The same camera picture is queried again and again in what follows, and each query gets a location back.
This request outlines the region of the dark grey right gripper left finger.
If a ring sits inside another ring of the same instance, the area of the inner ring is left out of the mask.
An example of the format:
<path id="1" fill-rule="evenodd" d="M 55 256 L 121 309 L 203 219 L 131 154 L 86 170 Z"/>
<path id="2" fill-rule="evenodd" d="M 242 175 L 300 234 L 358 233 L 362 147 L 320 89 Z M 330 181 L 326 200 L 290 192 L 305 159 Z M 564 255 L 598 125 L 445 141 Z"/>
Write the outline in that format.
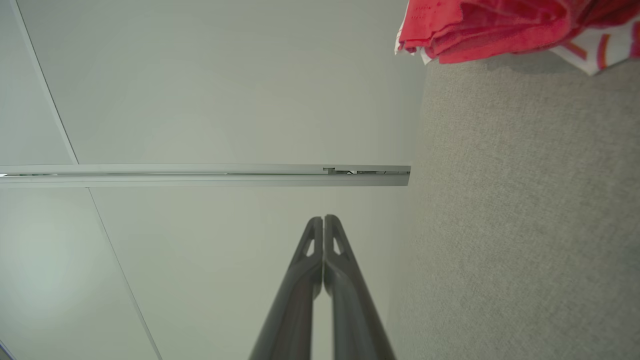
<path id="1" fill-rule="evenodd" d="M 250 353 L 250 360 L 309 360 L 314 300 L 323 284 L 323 219 L 309 219 Z"/>

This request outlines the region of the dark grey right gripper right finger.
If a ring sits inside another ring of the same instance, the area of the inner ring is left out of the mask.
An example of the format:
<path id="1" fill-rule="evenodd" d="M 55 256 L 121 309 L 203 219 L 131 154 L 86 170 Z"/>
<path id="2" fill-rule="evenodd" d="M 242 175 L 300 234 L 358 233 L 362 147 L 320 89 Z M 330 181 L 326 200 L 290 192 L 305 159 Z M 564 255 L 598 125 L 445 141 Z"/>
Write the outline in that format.
<path id="1" fill-rule="evenodd" d="M 395 360 L 396 356 L 338 216 L 324 218 L 324 288 L 333 303 L 335 360 Z"/>

